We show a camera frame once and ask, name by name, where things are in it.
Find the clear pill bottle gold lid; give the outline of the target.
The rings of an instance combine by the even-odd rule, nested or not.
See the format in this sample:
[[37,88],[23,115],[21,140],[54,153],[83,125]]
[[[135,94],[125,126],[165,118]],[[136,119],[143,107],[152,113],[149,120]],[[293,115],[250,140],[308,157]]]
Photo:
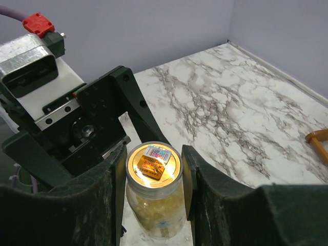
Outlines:
[[147,199],[126,187],[128,203],[145,233],[151,238],[165,240],[174,237],[186,222],[183,185],[168,197]]

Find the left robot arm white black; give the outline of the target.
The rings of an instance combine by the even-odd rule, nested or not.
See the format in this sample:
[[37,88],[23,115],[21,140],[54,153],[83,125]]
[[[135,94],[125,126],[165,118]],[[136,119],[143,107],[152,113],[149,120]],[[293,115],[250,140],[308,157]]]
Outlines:
[[81,175],[128,142],[119,117],[128,113],[142,142],[167,142],[132,70],[119,66],[97,80],[70,89],[42,107],[34,120],[16,99],[1,106],[18,125],[3,152],[47,189]]

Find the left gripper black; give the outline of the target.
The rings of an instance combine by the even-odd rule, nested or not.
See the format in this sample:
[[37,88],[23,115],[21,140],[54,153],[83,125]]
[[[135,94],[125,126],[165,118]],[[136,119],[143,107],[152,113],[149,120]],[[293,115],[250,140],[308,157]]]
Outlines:
[[127,112],[141,142],[170,142],[162,133],[130,68],[118,66],[42,108],[38,142],[26,131],[5,140],[3,152],[47,189],[75,189],[76,178],[103,161],[126,133]]

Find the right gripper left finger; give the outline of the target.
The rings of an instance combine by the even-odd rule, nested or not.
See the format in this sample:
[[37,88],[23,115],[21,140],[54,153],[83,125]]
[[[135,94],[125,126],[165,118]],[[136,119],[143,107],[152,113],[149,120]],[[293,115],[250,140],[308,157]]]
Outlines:
[[48,193],[1,186],[1,245],[119,245],[127,148]]

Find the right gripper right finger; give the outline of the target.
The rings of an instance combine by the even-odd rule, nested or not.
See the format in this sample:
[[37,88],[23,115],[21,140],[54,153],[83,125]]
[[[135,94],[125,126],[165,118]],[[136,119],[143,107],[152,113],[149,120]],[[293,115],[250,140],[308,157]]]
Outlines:
[[194,245],[327,245],[326,185],[256,189],[182,147],[187,219]]

